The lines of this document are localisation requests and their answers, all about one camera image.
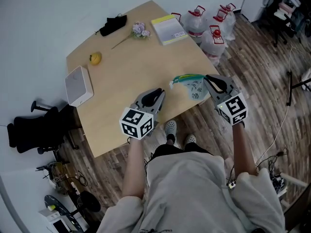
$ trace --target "office chair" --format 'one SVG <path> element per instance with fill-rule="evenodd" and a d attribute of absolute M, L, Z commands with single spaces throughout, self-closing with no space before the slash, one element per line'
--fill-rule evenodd
<path fill-rule="evenodd" d="M 287 15 L 284 14 L 284 16 L 286 17 L 285 20 L 282 20 L 274 15 L 274 13 L 278 10 L 278 4 L 280 2 L 282 2 L 282 0 L 273 0 L 272 4 L 268 6 L 263 13 L 261 21 L 266 20 L 269 24 L 267 25 L 261 23 L 259 25 L 259 28 L 266 28 L 268 30 L 272 29 L 274 31 L 275 33 L 275 43 L 273 44 L 274 47 L 277 47 L 278 36 L 281 36 L 281 38 L 284 40 L 283 43 L 287 44 L 287 40 L 285 39 L 282 32 L 286 32 L 286 34 L 290 38 L 292 38 L 296 34 L 295 31 L 296 25 Z"/>
<path fill-rule="evenodd" d="M 7 126 L 10 147 L 16 147 L 19 153 L 38 148 L 38 153 L 43 154 L 51 150 L 58 150 L 66 136 L 74 150 L 79 148 L 73 144 L 69 134 L 69 130 L 73 129 L 68 121 L 70 113 L 73 111 L 72 106 L 67 105 L 59 112 L 57 107 L 42 108 L 37 106 L 34 101 L 31 112 L 34 110 L 46 111 L 46 114 L 33 119 L 16 117 L 14 124 L 11 123 Z"/>

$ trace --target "wooden table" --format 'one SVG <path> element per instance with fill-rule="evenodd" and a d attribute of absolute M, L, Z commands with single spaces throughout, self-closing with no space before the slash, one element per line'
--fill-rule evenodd
<path fill-rule="evenodd" d="M 187 73 L 218 74 L 209 59 L 195 42 L 187 37 L 163 46 L 159 42 L 150 21 L 167 15 L 153 1 L 125 13 L 126 25 L 102 37 L 93 34 L 68 57 L 68 72 L 77 66 L 88 68 L 94 96 L 80 105 L 78 114 L 90 148 L 97 157 L 126 142 L 121 133 L 119 119 L 125 107 L 129 107 L 142 92 L 162 88 L 166 97 L 158 121 L 169 119 L 195 106 L 199 101 L 188 98 L 188 91 L 182 84 L 169 82 L 177 75 Z M 152 37 L 146 40 L 125 39 L 136 21 L 146 24 Z M 89 64 L 89 55 L 100 51 L 103 59 L 97 66 Z"/>

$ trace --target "white t-shirt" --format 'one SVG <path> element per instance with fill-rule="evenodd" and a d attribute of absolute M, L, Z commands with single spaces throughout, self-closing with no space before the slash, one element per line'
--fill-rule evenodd
<path fill-rule="evenodd" d="M 124 197 L 108 208 L 98 233 L 285 232 L 284 215 L 269 173 L 241 173 L 226 186 L 224 160 L 207 153 L 159 156 L 147 168 L 145 204 Z"/>

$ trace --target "book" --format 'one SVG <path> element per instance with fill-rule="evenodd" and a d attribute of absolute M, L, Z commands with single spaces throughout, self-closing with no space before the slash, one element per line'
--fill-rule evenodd
<path fill-rule="evenodd" d="M 184 28 L 174 15 L 168 15 L 151 21 L 153 28 L 163 45 L 188 37 Z"/>

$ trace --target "floor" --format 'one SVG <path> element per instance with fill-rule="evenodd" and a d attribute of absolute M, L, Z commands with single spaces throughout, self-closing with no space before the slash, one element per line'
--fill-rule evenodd
<path fill-rule="evenodd" d="M 243 92 L 249 106 L 249 117 L 245 120 L 245 129 L 257 161 L 274 141 L 283 121 L 287 107 L 288 68 L 293 72 L 293 83 L 300 81 L 301 75 L 310 67 L 308 42 L 302 37 L 302 44 L 297 38 L 288 38 L 288 44 L 272 44 L 273 33 L 250 24 L 242 15 L 237 14 L 234 29 L 236 40 L 229 43 L 229 48 L 222 56 L 217 67 L 221 75 L 232 77 Z M 291 61 L 288 66 L 291 45 Z M 311 93 L 297 88 L 293 91 L 293 102 L 288 108 L 287 117 L 275 144 L 264 158 L 284 150 L 287 155 L 276 163 L 279 170 L 286 172 L 307 183 L 311 182 L 311 117 L 309 107 Z M 177 121 L 177 146 L 182 147 L 185 136 L 193 133 L 199 146 L 225 160 L 229 177 L 233 166 L 232 131 L 225 125 L 214 110 L 213 102 L 208 99 L 200 106 L 195 106 L 175 118 Z M 71 132 L 79 150 L 72 150 L 66 142 L 62 151 L 88 180 L 87 190 L 93 193 L 102 205 L 94 219 L 101 220 L 109 206 L 115 205 L 121 196 L 122 179 L 127 158 L 127 148 L 114 149 L 109 153 L 94 158 L 83 135 L 83 130 Z M 144 141 L 145 158 L 157 146 L 165 143 L 163 126 L 157 128 L 150 138 Z M 286 201 L 292 202 L 301 189 L 289 187 Z"/>

